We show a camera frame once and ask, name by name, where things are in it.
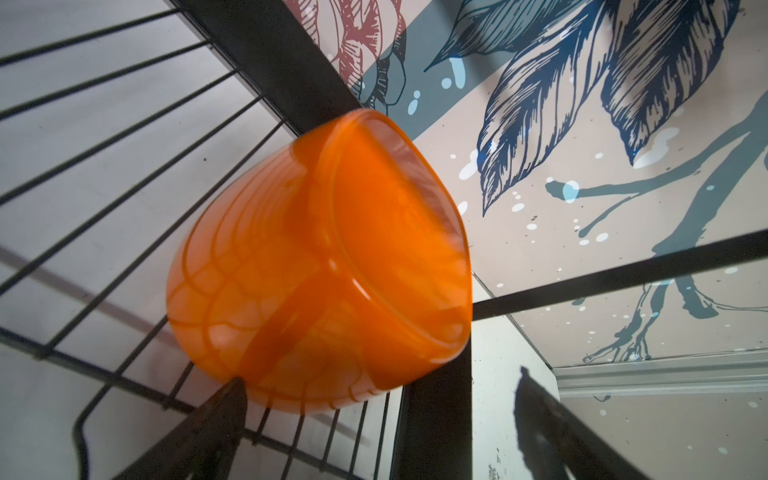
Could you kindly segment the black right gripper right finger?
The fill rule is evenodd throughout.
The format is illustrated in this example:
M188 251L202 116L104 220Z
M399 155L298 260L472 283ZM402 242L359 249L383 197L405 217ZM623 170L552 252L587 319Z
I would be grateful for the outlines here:
M514 407L518 448L535 479L644 479L646 475L602 440L521 369Z

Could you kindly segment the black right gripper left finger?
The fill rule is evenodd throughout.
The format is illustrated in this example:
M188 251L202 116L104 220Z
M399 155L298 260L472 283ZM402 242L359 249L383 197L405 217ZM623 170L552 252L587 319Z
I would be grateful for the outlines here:
M120 472L118 479L226 479L245 430L245 383L234 378Z

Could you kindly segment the orange glass bowl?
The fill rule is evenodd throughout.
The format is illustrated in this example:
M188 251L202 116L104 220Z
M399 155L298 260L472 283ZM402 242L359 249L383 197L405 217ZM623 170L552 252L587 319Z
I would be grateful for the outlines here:
M358 109L242 174L177 250L167 317L181 349L250 400L310 414L457 358L472 322L461 215L406 134Z

